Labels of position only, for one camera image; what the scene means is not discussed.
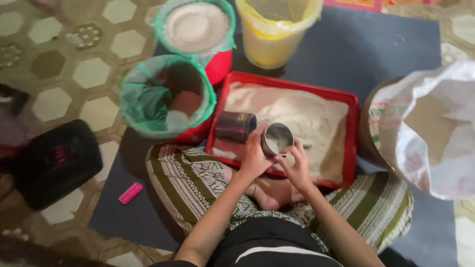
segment gray mat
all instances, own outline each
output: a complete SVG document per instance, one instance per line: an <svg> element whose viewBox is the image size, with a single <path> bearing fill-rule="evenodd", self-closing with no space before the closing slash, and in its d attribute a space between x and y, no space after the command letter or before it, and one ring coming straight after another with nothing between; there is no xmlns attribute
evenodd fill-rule
<svg viewBox="0 0 475 267"><path fill-rule="evenodd" d="M307 31L291 61L277 70L262 70L247 61L240 23L235 40L234 70L350 91L361 102L379 82L433 69L441 62L436 21L337 7L324 7L321 21ZM164 53L162 48L155 52ZM126 131L89 227L107 236L175 250L183 239L181 231L147 184L144 158L154 143ZM365 172L374 170L361 160L358 163ZM117 198L136 181L146 193L122 206ZM453 204L413 191L412 229L394 249L421 267L457 266Z"/></svg>

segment tiled floor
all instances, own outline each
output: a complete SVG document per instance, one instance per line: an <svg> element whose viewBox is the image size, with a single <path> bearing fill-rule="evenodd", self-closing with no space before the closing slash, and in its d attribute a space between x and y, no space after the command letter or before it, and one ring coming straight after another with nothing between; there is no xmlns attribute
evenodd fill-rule
<svg viewBox="0 0 475 267"><path fill-rule="evenodd" d="M99 174L42 212L31 212L17 192L9 195L0 203L3 234L117 266L146 266L171 256L86 228L125 130L117 106L119 83L134 62L152 55L150 24L163 1L63 1L68 24L26 0L0 0L0 83L31 94L26 110L36 134L81 118L94 130L104 158ZM474 0L382 11L439 20L444 64L475 57ZM69 45L66 33L77 34L85 45ZM7 183L0 180L0 195ZM455 213L459 264L474 266L475 199L455 202Z"/></svg>

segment black shirt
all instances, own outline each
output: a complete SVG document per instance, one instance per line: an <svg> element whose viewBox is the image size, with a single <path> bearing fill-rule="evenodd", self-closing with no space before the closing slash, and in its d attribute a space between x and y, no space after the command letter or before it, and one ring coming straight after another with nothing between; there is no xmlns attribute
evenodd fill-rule
<svg viewBox="0 0 475 267"><path fill-rule="evenodd" d="M311 233L284 219L248 219L225 234L207 266L342 267L325 255ZM196 267L187 261L161 262L153 267Z"/></svg>

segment plastic bag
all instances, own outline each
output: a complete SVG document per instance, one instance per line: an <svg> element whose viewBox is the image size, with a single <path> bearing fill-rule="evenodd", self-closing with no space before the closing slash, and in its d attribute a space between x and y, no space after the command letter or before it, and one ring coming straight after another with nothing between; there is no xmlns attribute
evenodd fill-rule
<svg viewBox="0 0 475 267"><path fill-rule="evenodd" d="M181 51L174 46L170 45L165 36L163 35L163 27L165 26L166 19L168 15L177 7L191 4L191 3L211 3L220 7L223 12L229 18L229 30L226 34L223 41L210 49L206 49L204 51L189 53ZM211 58L218 52L228 51L232 48L236 48L234 43L234 30L236 29L236 15L234 14L233 7L226 1L226 0L168 0L164 3L160 10L155 15L155 21L153 23L153 28L155 29L155 40L160 42L169 52L184 55L186 57L190 57L191 60L196 62L197 64L205 67Z"/></svg>
<svg viewBox="0 0 475 267"><path fill-rule="evenodd" d="M181 91L201 95L201 105L182 127L170 127L169 107ZM125 76L119 93L119 109L141 136L167 139L207 120L216 105L216 94L202 67L181 55L151 57Z"/></svg>
<svg viewBox="0 0 475 267"><path fill-rule="evenodd" d="M455 120L447 144L441 148L440 161L435 164L429 163L429 156L437 148L428 146L406 124L416 100L425 96L442 102L448 110L442 117ZM383 159L399 177L437 198L464 199L475 195L473 103L475 61L461 60L437 70L413 72L380 89L374 96L369 110L371 137ZM428 133L429 136L440 134Z"/></svg>
<svg viewBox="0 0 475 267"><path fill-rule="evenodd" d="M322 0L236 0L243 23L260 39L279 40L311 27Z"/></svg>

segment red tray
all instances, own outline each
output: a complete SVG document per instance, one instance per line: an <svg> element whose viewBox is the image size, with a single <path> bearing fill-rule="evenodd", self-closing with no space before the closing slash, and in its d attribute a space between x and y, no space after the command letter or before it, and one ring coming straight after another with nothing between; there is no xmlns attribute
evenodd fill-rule
<svg viewBox="0 0 475 267"><path fill-rule="evenodd" d="M229 93L229 86L233 82L252 83L252 84L259 84L259 85L269 86L269 87L302 90L302 91L307 91L307 92L316 94L328 100L336 100L339 102L346 103L349 109L348 109L348 114L346 116L345 154L344 154L344 159L343 159L342 182L333 183L329 181L324 181L319 185L337 189L341 187L346 187L350 185L351 183L353 183L353 180L354 180L353 174L354 174L355 165L356 165L356 142L357 142L357 134L358 134L358 120L359 120L359 113L360 113L359 101L355 94L336 90L336 89L302 84L298 82L291 82L291 81L286 81L286 80L276 79L276 78L269 78L265 76L253 75L253 74L244 73L244 72L231 71L228 74L228 76L226 76L226 78L224 79L223 88L221 90L221 94L218 99L218 104L216 105L213 124L211 125L211 131L209 132L208 142L206 143L206 147L205 147L206 153L213 156L214 158L216 158L218 161L222 163L234 165L234 166L241 166L240 161L217 157L213 153L216 121L218 120L219 114L224 109L224 106L226 104L226 98L228 97L228 93ZM268 169L266 172L285 177L284 172L278 171L275 169Z"/></svg>

